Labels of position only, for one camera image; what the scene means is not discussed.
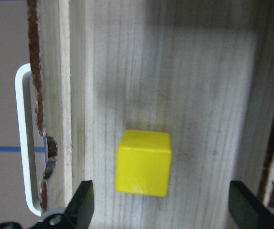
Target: gray floor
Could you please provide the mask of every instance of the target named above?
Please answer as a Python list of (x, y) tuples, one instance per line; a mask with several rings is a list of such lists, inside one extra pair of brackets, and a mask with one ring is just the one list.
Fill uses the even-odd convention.
[[(14, 80), (17, 69), (29, 62), (27, 5), (0, 1), (0, 146), (20, 146)], [(36, 136), (35, 146), (42, 147)], [(38, 177), (44, 153), (36, 153)], [(37, 220), (26, 204), (20, 152), (0, 152), (0, 222), (17, 221), (24, 228)]]

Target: white plastic handle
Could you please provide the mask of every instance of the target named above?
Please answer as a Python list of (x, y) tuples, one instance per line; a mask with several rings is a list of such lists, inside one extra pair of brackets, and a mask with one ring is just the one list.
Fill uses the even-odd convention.
[(24, 189), (27, 205), (32, 213), (41, 215), (40, 200), (37, 192), (32, 109), (30, 96), (30, 64), (24, 64), (16, 72), (15, 91), (19, 136), (21, 142), (21, 158), (23, 169)]

